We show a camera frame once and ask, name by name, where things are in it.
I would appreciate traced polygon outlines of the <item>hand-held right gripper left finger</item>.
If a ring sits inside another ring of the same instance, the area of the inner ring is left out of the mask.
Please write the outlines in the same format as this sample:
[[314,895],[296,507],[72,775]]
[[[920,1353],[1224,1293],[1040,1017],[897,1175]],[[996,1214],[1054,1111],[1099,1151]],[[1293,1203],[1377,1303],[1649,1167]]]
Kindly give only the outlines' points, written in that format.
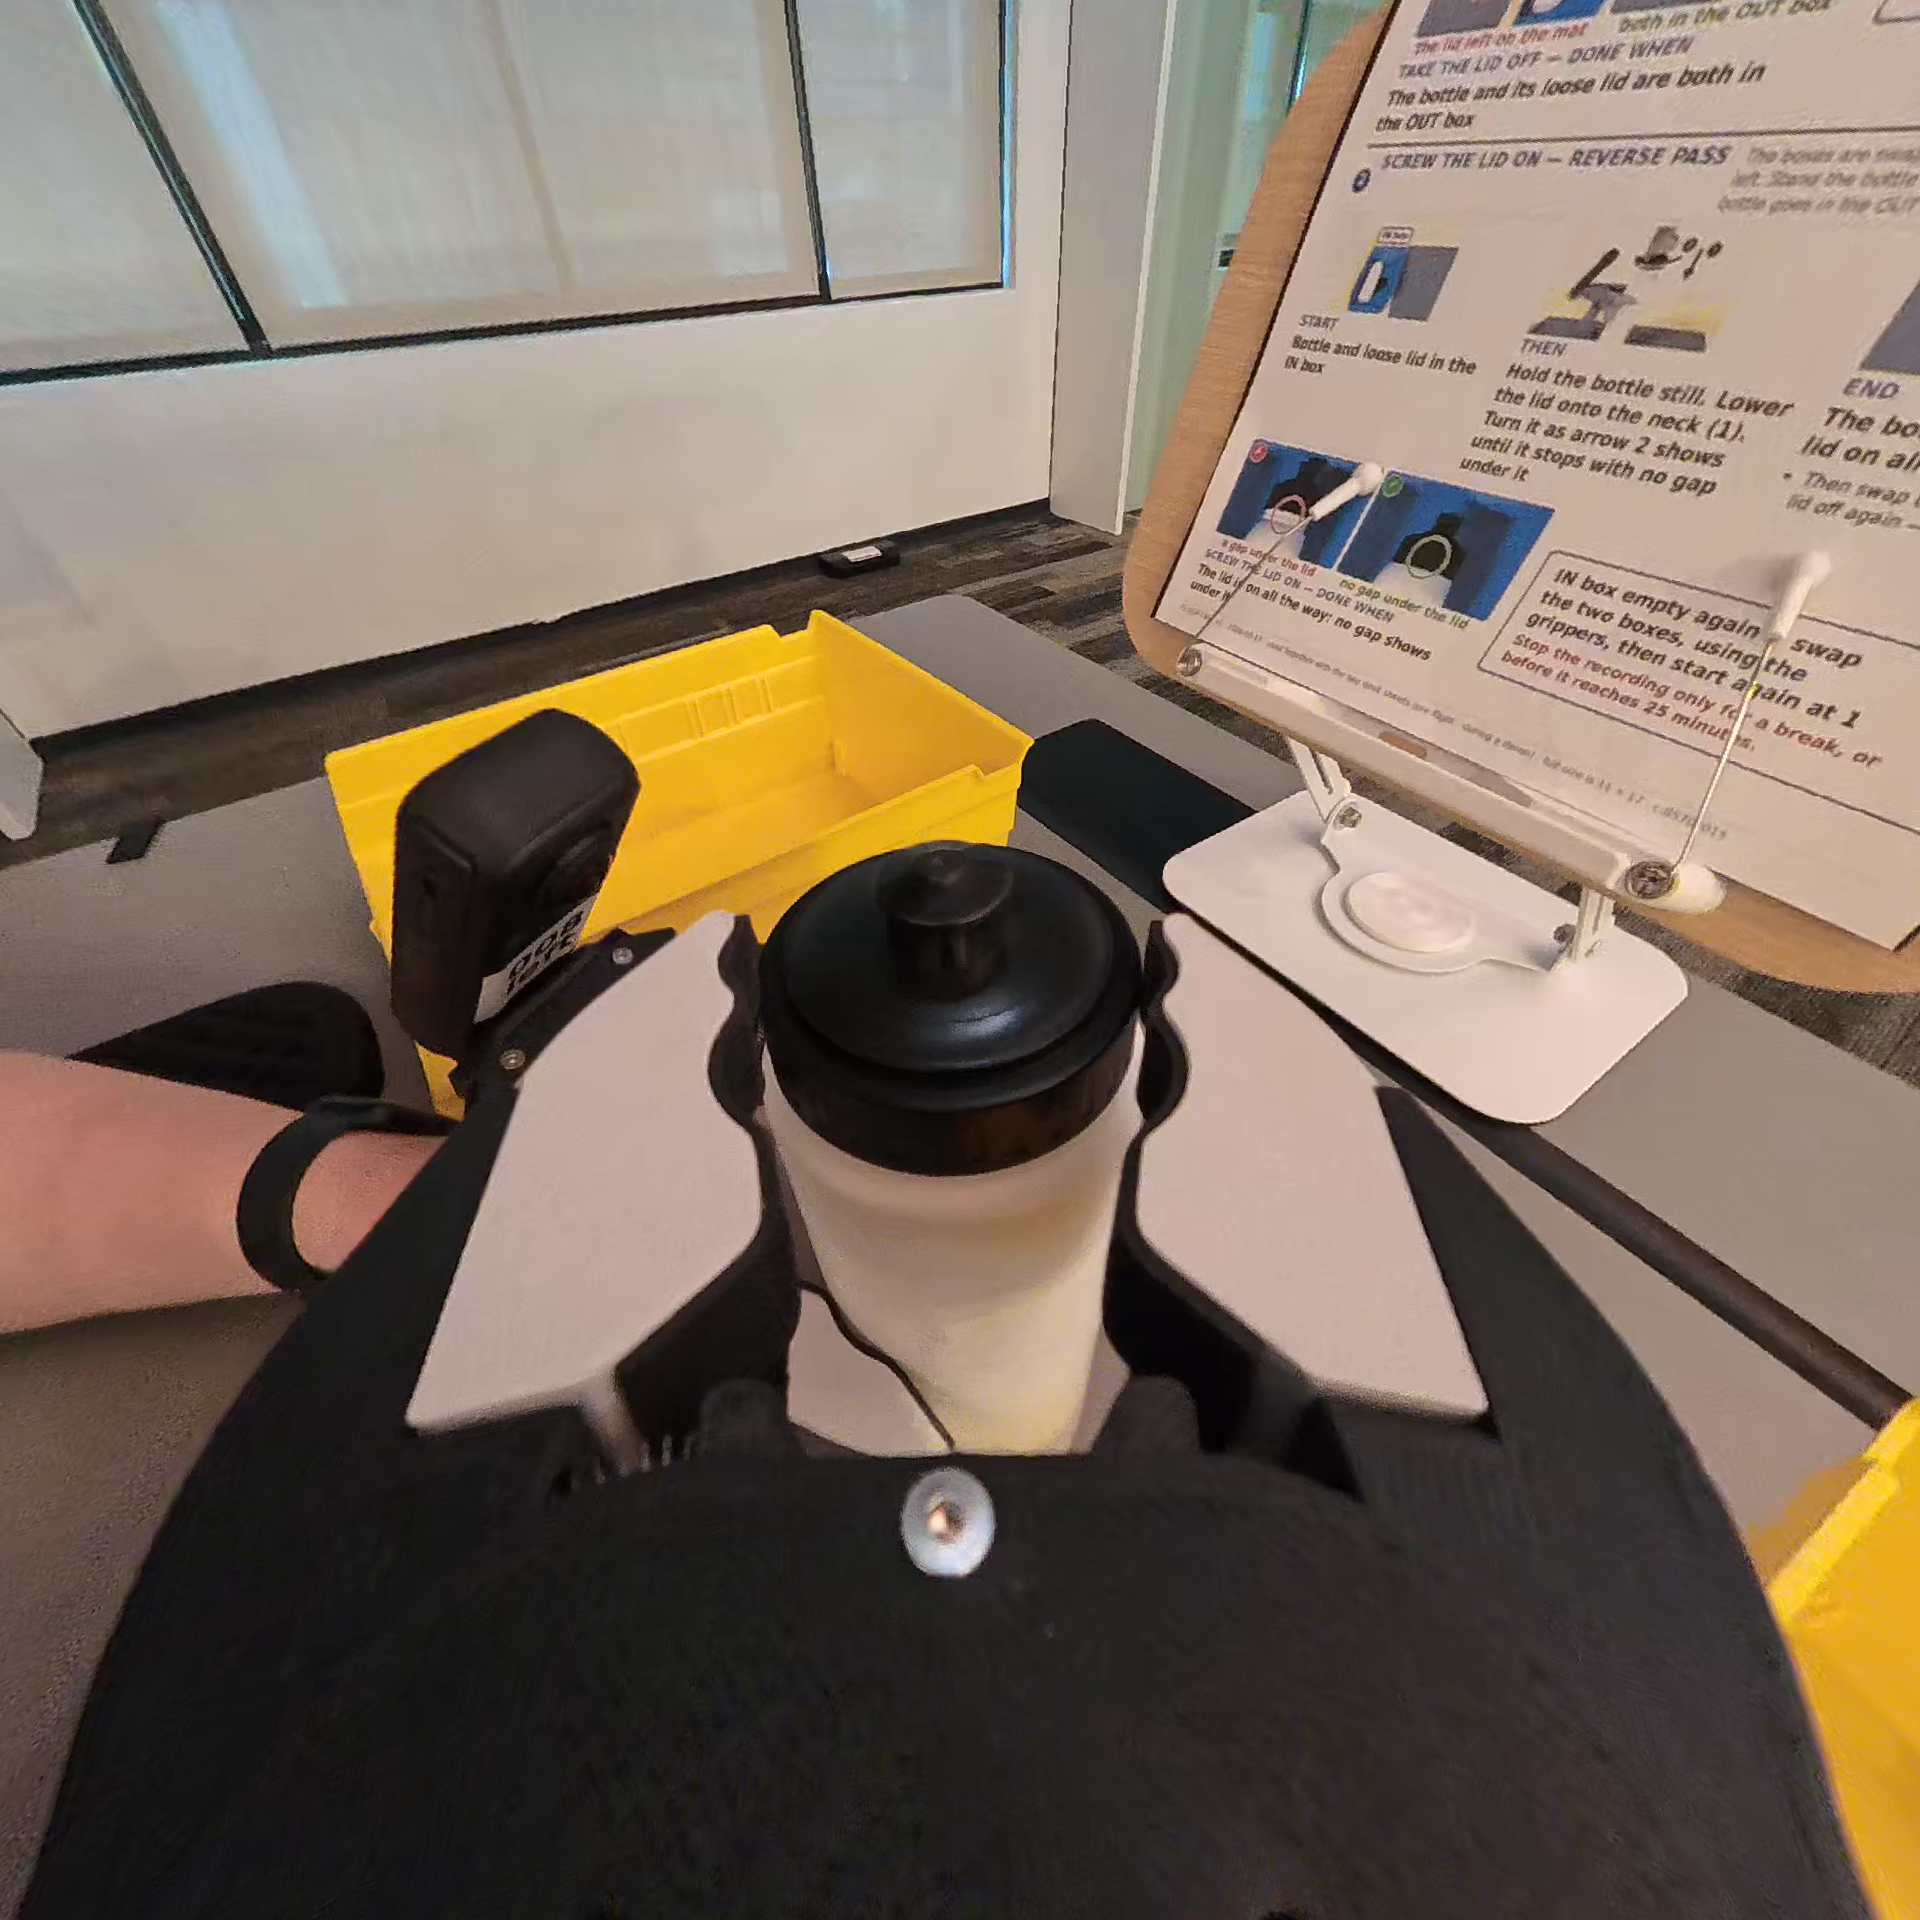
[[786,1395],[797,1271],[757,1125],[757,955],[750,920],[707,915],[523,1073],[412,1430],[694,1433],[716,1385]]

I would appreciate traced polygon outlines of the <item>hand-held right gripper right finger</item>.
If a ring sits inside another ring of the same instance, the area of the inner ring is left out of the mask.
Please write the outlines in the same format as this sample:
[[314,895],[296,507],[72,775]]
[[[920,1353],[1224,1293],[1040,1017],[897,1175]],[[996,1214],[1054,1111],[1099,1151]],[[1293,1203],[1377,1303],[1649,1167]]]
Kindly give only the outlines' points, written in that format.
[[1107,1250],[1107,1345],[1199,1423],[1490,1398],[1389,1131],[1332,1027],[1189,915],[1147,933],[1139,1131]]

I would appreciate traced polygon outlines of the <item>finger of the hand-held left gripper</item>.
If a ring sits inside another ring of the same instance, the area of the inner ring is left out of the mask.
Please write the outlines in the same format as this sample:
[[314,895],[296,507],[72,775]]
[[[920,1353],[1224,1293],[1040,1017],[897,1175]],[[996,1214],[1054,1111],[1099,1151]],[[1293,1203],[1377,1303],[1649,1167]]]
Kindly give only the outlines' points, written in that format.
[[832,1298],[800,1288],[800,1321],[786,1354],[786,1408],[807,1447],[846,1455],[949,1455],[912,1377],[842,1330]]

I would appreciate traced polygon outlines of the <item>white plastic bottle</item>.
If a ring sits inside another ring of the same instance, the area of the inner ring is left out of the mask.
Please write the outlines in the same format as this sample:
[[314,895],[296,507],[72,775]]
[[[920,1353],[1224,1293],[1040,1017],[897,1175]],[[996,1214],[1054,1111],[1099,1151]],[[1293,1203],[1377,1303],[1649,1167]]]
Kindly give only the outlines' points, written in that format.
[[762,1118],[797,1210],[803,1285],[899,1365],[956,1455],[1072,1451],[1093,1374],[1139,1065],[1074,1141],[987,1175],[869,1167],[769,1077]]

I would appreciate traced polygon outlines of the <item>yellow plastic bin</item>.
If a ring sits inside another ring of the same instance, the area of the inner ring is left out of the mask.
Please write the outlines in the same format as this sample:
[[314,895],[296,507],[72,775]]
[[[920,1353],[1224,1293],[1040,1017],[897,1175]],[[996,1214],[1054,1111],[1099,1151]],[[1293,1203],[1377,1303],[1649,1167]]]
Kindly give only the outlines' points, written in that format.
[[399,801],[539,708],[597,725],[639,777],[586,941],[682,933],[712,911],[766,937],[813,884],[880,851],[1004,847],[1032,745],[829,613],[794,634],[712,638],[349,745],[323,773],[382,951]]
[[1747,1537],[1876,1918],[1916,1915],[1916,1403]]

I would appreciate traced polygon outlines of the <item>black bottle lid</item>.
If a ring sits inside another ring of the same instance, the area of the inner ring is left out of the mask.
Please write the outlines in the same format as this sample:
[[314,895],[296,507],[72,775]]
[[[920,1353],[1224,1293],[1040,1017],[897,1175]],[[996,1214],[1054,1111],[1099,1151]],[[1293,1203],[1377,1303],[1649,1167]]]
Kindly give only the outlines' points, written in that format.
[[943,840],[819,880],[779,915],[757,978],[797,1120],[860,1163],[956,1180],[1033,1163],[1110,1107],[1142,957],[1089,878]]

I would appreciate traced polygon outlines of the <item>person's left forearm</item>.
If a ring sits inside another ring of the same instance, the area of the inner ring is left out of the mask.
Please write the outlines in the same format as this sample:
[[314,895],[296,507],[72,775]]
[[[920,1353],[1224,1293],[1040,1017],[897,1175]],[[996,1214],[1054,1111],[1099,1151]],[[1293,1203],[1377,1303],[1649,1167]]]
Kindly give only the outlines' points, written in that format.
[[[116,1068],[3,1055],[3,1331],[264,1298],[236,1193],[293,1111]],[[330,1275],[446,1141],[354,1134],[296,1194],[296,1244]]]

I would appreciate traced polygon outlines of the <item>black mesh wrist pad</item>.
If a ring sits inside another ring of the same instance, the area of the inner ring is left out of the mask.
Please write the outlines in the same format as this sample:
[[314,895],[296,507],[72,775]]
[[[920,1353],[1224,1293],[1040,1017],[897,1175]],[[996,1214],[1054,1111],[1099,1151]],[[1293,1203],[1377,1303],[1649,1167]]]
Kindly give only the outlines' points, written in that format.
[[77,1050],[116,1068],[304,1111],[324,1097],[382,1097],[386,1061],[366,1008],[337,987],[286,980]]

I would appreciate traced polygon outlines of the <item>large window with blinds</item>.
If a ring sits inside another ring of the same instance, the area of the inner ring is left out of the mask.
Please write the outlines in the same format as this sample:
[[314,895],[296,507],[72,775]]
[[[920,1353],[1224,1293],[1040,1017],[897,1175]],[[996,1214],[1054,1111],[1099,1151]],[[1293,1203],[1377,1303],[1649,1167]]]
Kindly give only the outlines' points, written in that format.
[[1007,4],[6,4],[3,381],[983,291]]

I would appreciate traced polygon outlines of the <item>printed instruction sheet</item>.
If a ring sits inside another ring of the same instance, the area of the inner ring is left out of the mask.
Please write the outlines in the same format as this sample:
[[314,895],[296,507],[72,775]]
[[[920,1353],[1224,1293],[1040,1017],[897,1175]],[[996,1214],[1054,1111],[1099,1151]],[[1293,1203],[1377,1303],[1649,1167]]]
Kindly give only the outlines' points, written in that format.
[[1916,937],[1916,5],[1394,4],[1154,613]]

